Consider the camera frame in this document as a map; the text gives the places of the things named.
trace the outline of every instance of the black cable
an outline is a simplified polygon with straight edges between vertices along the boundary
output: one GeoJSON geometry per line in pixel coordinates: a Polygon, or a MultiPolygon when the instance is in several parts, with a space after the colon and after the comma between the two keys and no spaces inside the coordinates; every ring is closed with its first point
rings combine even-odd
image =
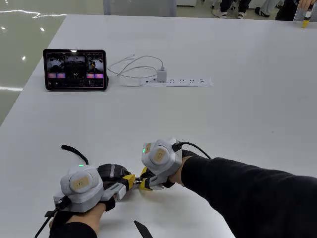
{"type": "Polygon", "coordinates": [[[193,144],[193,143],[190,143],[190,142],[176,142],[175,144],[172,145],[172,149],[176,152],[176,151],[179,151],[183,145],[191,145],[193,147],[195,147],[196,149],[198,149],[200,152],[202,152],[204,155],[207,156],[208,159],[211,160],[211,157],[205,152],[203,151],[201,148],[199,148],[197,145],[193,144]]]}
{"type": "Polygon", "coordinates": [[[58,212],[59,210],[65,209],[70,204],[71,204],[71,200],[69,199],[69,197],[64,196],[63,198],[61,198],[57,202],[57,204],[55,205],[55,207],[56,207],[55,210],[52,211],[52,212],[49,212],[49,215],[48,215],[47,219],[44,221],[43,225],[40,227],[40,229],[38,230],[38,232],[36,233],[34,238],[37,238],[39,236],[39,234],[42,232],[42,230],[44,229],[46,224],[50,221],[50,219],[55,215],[56,212],[58,212]]]}
{"type": "Polygon", "coordinates": [[[78,155],[80,158],[82,158],[82,159],[85,161],[86,165],[89,164],[88,159],[87,159],[82,153],[80,153],[78,150],[76,150],[74,147],[71,147],[71,146],[69,146],[69,145],[62,145],[61,148],[62,148],[63,150],[67,150],[67,151],[73,152],[74,154],[76,154],[76,155],[78,155]]]}
{"type": "Polygon", "coordinates": [[[38,232],[36,233],[36,235],[34,236],[34,238],[37,238],[39,236],[39,234],[42,232],[42,230],[44,229],[44,227],[46,226],[46,224],[50,221],[50,219],[55,215],[55,213],[58,211],[59,209],[55,208],[55,210],[49,215],[49,217],[47,217],[47,219],[44,221],[43,225],[40,227],[40,229],[38,230],[38,232]]]}

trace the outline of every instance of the yellow clip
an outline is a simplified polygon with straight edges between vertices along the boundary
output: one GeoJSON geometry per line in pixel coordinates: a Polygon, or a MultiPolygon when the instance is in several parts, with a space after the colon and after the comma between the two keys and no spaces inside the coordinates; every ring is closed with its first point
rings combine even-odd
{"type": "Polygon", "coordinates": [[[144,168],[143,168],[143,170],[142,170],[142,172],[141,172],[141,174],[140,174],[140,177],[142,176],[142,174],[144,174],[144,173],[147,171],[147,169],[148,169],[147,167],[144,167],[144,168]]]}
{"type": "Polygon", "coordinates": [[[143,181],[141,182],[139,189],[140,190],[145,190],[145,191],[152,191],[152,189],[145,187],[145,180],[147,180],[146,178],[143,179],[143,181]]]}
{"type": "Polygon", "coordinates": [[[129,182],[129,190],[130,190],[132,188],[132,186],[133,186],[133,182],[135,180],[135,175],[126,175],[126,176],[123,177],[123,179],[128,180],[128,182],[129,182]]]}

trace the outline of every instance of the gray floor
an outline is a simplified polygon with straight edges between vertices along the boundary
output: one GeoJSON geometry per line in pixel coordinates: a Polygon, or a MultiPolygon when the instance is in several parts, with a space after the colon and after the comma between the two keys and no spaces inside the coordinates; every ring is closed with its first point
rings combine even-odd
{"type": "MultiPolygon", "coordinates": [[[[196,7],[179,6],[178,17],[210,17],[211,0],[197,0],[196,7]]],[[[102,0],[2,0],[0,1],[0,125],[23,90],[64,14],[103,14],[102,0]]],[[[270,19],[274,19],[277,9],[270,19]]],[[[230,12],[229,18],[236,18],[230,12]]],[[[247,19],[262,19],[254,10],[247,19]]]]}
{"type": "MultiPolygon", "coordinates": [[[[211,0],[206,0],[202,2],[201,0],[197,0],[197,5],[195,7],[191,6],[178,6],[177,7],[177,16],[178,17],[202,17],[202,18],[216,18],[211,13],[211,0]]],[[[275,20],[278,9],[275,8],[273,10],[272,15],[269,18],[265,18],[257,15],[254,12],[254,9],[248,9],[246,14],[246,19],[254,19],[254,20],[275,20]]],[[[229,11],[228,18],[236,18],[237,11],[229,11]]]]}

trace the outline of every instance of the power strip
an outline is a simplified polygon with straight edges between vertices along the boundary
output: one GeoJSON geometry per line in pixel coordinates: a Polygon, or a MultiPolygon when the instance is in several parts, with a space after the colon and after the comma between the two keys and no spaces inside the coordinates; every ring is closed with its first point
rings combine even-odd
{"type": "Polygon", "coordinates": [[[155,79],[142,79],[141,86],[164,86],[164,87],[212,87],[211,79],[167,79],[166,83],[158,83],[155,79]]]}

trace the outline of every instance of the person's leg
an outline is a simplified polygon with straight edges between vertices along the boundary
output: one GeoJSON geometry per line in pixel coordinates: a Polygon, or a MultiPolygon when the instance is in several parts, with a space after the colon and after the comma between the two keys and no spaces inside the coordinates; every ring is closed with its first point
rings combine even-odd
{"type": "Polygon", "coordinates": [[[239,4],[239,12],[246,13],[246,10],[249,8],[249,3],[251,0],[241,0],[239,4]]]}
{"type": "Polygon", "coordinates": [[[277,21],[293,21],[297,10],[297,6],[293,0],[285,0],[283,7],[278,11],[275,20],[277,21]]]}
{"type": "Polygon", "coordinates": [[[280,2],[280,0],[266,0],[265,3],[261,6],[260,12],[263,12],[265,15],[271,15],[275,6],[280,2]]]}
{"type": "Polygon", "coordinates": [[[217,0],[211,0],[211,8],[214,9],[214,6],[216,5],[217,0]]]}
{"type": "Polygon", "coordinates": [[[220,11],[225,12],[231,7],[233,0],[222,0],[220,3],[220,11]]]}

